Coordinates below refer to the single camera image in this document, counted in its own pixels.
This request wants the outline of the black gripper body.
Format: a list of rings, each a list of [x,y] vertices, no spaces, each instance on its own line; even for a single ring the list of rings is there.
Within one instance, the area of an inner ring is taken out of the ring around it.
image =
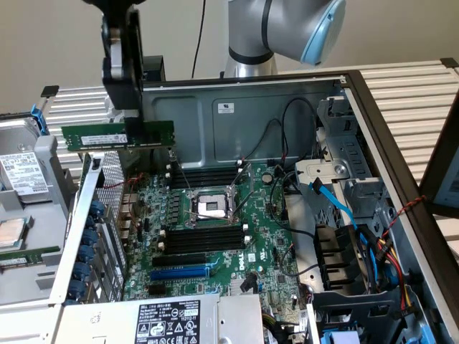
[[[102,4],[105,51],[103,84],[115,109],[143,117],[143,51],[139,10],[132,4]]]

